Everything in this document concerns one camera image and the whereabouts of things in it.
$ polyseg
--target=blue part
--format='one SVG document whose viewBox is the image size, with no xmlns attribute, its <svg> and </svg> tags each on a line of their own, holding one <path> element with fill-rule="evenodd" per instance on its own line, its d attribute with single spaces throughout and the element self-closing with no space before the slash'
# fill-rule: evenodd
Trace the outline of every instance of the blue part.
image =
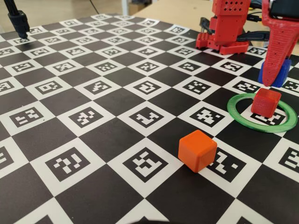
<svg viewBox="0 0 299 224">
<path fill-rule="evenodd" d="M 280 88 L 284 84 L 286 78 L 288 77 L 288 73 L 289 73 L 291 64 L 292 64 L 292 61 L 290 59 L 285 59 L 284 63 L 281 66 L 279 74 L 277 75 L 276 79 L 274 80 L 274 82 L 272 83 L 271 86 Z M 263 64 L 262 64 L 260 74 L 258 76 L 257 81 L 259 83 L 263 84 Z"/>
</svg>

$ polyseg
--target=orange cube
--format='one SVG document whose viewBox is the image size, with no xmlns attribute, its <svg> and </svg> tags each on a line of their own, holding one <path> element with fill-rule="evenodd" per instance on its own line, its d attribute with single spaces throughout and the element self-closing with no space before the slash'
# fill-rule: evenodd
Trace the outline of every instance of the orange cube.
<svg viewBox="0 0 299 224">
<path fill-rule="evenodd" d="M 197 173 L 215 159 L 217 143 L 200 130 L 179 140 L 178 158 Z"/>
</svg>

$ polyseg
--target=wooden table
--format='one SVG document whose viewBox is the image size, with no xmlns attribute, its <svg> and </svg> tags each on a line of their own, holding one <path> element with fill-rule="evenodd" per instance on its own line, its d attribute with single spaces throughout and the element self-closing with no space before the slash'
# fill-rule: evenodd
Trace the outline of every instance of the wooden table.
<svg viewBox="0 0 299 224">
<path fill-rule="evenodd" d="M 157 19 L 200 31 L 200 17 L 210 19 L 214 16 L 212 3 L 212 1 L 206 0 L 159 0 L 136 13 L 135 16 Z M 269 28 L 264 26 L 261 22 L 247 21 L 244 30 L 258 31 L 269 30 Z M 258 47 L 263 46 L 263 42 L 252 42 L 252 44 Z M 293 54 L 299 55 L 298 44 L 295 46 Z"/>
</svg>

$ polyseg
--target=plastic ring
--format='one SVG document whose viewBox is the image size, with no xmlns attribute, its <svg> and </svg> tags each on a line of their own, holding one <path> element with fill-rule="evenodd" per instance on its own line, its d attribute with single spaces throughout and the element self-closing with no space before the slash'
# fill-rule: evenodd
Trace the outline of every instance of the plastic ring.
<svg viewBox="0 0 299 224">
<path fill-rule="evenodd" d="M 232 97 L 228 101 L 228 112 L 237 122 L 239 122 L 240 124 L 246 127 L 261 132 L 268 132 L 268 133 L 286 132 L 296 126 L 298 120 L 296 112 L 288 104 L 286 104 L 281 100 L 279 101 L 278 105 L 285 111 L 288 117 L 287 121 L 281 125 L 273 125 L 273 126 L 259 125 L 242 117 L 235 107 L 236 104 L 243 99 L 254 98 L 255 95 L 256 95 L 255 93 L 243 93 Z"/>
</svg>

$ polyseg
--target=checkerboard mat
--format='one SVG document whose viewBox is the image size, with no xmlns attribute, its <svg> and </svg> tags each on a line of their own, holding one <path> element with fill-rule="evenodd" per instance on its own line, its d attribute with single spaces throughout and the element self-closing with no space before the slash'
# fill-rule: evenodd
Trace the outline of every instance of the checkerboard mat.
<svg viewBox="0 0 299 224">
<path fill-rule="evenodd" d="M 222 56 L 195 49 L 198 32 L 99 14 L 0 36 L 0 222 L 4 224 L 297 223 L 299 127 L 262 133 L 227 101 L 254 93 L 266 49 Z M 299 57 L 282 100 L 299 114 Z M 242 116 L 263 125 L 286 120 Z M 179 139 L 218 143 L 194 174 Z"/>
</svg>

